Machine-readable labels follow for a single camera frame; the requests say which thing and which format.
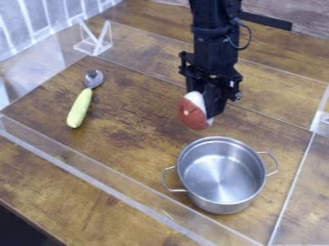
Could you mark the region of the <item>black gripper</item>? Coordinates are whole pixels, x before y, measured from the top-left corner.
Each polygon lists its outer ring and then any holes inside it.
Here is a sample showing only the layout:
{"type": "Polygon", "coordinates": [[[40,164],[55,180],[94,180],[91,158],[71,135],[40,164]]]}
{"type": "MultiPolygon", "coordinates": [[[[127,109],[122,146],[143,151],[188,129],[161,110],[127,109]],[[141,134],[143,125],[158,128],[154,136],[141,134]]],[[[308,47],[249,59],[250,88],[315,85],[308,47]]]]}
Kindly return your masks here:
{"type": "Polygon", "coordinates": [[[186,78],[186,91],[205,91],[208,118],[224,113],[226,101],[241,97],[244,76],[236,70],[238,62],[240,28],[193,27],[194,52],[182,51],[180,73],[186,78]]]}

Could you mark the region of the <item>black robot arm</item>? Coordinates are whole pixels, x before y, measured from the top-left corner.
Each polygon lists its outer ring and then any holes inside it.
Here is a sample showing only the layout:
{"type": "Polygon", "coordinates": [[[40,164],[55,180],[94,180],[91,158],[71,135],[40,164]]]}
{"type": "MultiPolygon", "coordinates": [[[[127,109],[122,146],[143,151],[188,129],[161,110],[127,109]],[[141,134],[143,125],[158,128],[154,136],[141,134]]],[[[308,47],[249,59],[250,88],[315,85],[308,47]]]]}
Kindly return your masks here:
{"type": "Polygon", "coordinates": [[[198,91],[206,104],[206,116],[218,116],[229,100],[241,97],[244,76],[236,70],[240,47],[237,14],[241,0],[189,0],[193,14],[194,52],[182,51],[181,71],[186,91],[198,91]]]}

